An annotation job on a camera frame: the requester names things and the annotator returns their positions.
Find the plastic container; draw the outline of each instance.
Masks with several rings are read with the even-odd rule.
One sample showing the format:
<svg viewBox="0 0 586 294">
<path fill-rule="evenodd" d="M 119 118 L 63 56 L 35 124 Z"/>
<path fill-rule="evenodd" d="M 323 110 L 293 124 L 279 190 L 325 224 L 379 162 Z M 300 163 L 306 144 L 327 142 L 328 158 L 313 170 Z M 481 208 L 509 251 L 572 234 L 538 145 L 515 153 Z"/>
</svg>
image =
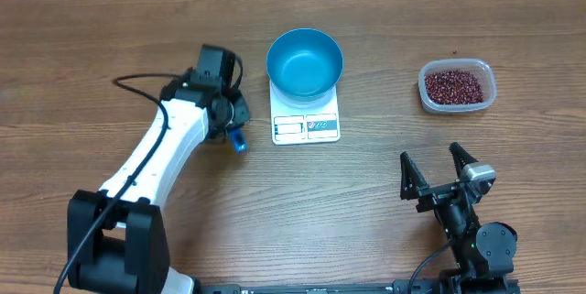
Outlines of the plastic container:
<svg viewBox="0 0 586 294">
<path fill-rule="evenodd" d="M 439 71 L 461 70 L 469 71 L 478 79 L 483 89 L 482 103 L 443 105 L 434 103 L 429 99 L 428 91 L 425 89 L 425 77 Z M 480 111 L 490 106 L 496 99 L 496 81 L 493 70 L 487 63 L 476 59 L 455 59 L 455 60 L 434 60 L 429 62 L 419 73 L 419 95 L 423 108 L 433 114 L 459 114 L 466 112 Z"/>
</svg>

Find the label on scale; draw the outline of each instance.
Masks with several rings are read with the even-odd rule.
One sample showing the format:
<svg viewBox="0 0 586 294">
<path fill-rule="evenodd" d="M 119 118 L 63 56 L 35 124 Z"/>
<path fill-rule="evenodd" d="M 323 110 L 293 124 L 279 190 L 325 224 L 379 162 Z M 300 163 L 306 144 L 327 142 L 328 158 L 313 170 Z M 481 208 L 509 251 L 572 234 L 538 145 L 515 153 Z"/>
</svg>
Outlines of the label on scale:
<svg viewBox="0 0 586 294">
<path fill-rule="evenodd" d="M 275 117 L 275 140 L 299 140 L 336 137 L 336 114 L 315 114 Z"/>
</svg>

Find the white scale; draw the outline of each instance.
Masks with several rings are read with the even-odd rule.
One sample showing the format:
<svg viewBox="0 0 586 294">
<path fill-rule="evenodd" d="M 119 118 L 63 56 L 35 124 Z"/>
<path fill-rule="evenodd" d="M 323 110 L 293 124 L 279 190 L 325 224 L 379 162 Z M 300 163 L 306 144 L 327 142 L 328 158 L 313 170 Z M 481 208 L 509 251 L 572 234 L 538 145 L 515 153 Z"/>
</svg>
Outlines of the white scale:
<svg viewBox="0 0 586 294">
<path fill-rule="evenodd" d="M 271 132 L 276 145 L 337 142 L 340 114 L 336 87 L 317 100 L 296 101 L 270 82 Z"/>
</svg>

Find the red beans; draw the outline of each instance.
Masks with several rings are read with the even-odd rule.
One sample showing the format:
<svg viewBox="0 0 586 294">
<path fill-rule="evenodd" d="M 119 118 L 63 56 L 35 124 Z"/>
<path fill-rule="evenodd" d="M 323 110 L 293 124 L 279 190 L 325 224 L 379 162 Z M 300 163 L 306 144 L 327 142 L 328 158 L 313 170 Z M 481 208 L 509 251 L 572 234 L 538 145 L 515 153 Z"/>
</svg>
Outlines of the red beans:
<svg viewBox="0 0 586 294">
<path fill-rule="evenodd" d="M 431 101 L 444 104 L 483 102 L 483 88 L 469 71 L 447 70 L 425 77 L 425 88 Z"/>
</svg>

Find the container of red beans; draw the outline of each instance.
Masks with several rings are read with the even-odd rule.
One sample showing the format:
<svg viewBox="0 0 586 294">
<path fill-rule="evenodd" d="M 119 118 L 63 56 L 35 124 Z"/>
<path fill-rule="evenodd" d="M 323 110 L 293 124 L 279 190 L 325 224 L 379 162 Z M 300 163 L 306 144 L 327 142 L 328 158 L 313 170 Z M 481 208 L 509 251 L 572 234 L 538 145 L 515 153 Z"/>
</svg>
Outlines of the container of red beans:
<svg viewBox="0 0 586 294">
<path fill-rule="evenodd" d="M 433 114 L 480 111 L 496 98 L 493 70 L 482 60 L 434 60 L 418 82 L 423 108 Z"/>
</svg>

